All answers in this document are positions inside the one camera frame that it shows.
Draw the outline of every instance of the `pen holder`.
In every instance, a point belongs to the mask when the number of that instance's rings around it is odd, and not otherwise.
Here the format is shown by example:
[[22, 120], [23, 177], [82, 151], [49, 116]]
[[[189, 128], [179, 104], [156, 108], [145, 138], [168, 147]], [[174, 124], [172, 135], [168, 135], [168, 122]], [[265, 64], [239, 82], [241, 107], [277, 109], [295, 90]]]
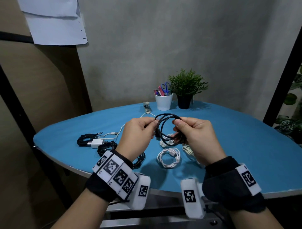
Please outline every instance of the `pen holder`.
[[155, 100], [157, 104], [157, 109], [160, 111], [167, 111], [171, 107], [173, 93], [169, 96], [159, 96], [155, 95]]

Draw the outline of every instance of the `potted plant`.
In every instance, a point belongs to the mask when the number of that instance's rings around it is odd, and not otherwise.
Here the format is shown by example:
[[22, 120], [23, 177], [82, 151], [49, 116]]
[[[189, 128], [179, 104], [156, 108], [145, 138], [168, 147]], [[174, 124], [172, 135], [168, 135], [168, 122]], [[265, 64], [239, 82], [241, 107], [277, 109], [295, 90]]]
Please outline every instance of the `potted plant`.
[[176, 76], [169, 76], [171, 90], [177, 95], [179, 108], [188, 109], [193, 96], [208, 89], [208, 83], [202, 82], [203, 79], [192, 69], [189, 72], [181, 69]]

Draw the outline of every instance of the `screw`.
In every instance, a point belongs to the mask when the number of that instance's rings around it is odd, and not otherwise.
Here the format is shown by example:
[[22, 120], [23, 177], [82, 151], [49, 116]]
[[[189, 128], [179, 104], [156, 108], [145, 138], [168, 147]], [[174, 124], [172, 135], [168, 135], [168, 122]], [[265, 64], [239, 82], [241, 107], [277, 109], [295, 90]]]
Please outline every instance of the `screw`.
[[218, 222], [217, 222], [216, 220], [213, 220], [212, 222], [210, 222], [210, 224], [211, 224], [212, 226], [215, 226], [215, 225], [218, 224]]

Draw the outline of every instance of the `gray wall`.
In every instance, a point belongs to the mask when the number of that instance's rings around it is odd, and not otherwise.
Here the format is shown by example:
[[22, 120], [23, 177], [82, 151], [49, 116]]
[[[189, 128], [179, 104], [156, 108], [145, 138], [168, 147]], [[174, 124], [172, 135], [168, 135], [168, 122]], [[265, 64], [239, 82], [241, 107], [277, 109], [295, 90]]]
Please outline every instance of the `gray wall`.
[[209, 82], [196, 99], [262, 120], [302, 25], [302, 1], [79, 0], [78, 46], [94, 111], [154, 101], [180, 68]]

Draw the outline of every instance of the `blue scissors handle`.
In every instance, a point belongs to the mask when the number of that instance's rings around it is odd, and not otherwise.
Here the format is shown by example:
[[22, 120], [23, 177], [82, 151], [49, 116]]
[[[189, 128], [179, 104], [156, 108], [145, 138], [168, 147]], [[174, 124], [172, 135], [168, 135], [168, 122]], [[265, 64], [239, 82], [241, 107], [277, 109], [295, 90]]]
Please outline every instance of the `blue scissors handle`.
[[164, 91], [164, 93], [167, 93], [167, 95], [169, 94], [171, 89], [170, 84], [168, 82], [162, 83], [161, 88]]

